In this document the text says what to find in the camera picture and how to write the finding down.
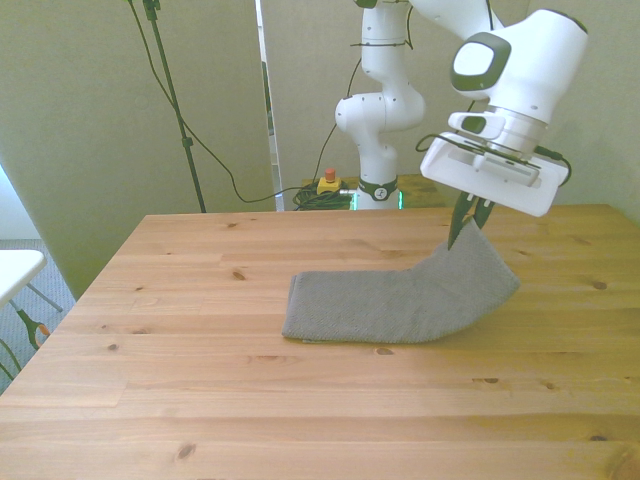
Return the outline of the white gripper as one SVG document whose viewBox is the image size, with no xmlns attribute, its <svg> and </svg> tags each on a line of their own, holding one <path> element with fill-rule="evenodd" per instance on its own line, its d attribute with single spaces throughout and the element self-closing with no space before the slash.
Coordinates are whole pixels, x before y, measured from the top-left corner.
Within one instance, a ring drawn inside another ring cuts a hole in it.
<svg viewBox="0 0 640 480">
<path fill-rule="evenodd" d="M 463 228 L 474 196 L 479 199 L 473 219 L 482 229 L 494 203 L 535 217 L 545 215 L 557 190 L 569 178 L 565 164 L 540 156 L 521 159 L 454 133 L 435 137 L 420 171 L 430 180 L 461 191 L 451 216 L 448 250 Z"/>
</svg>

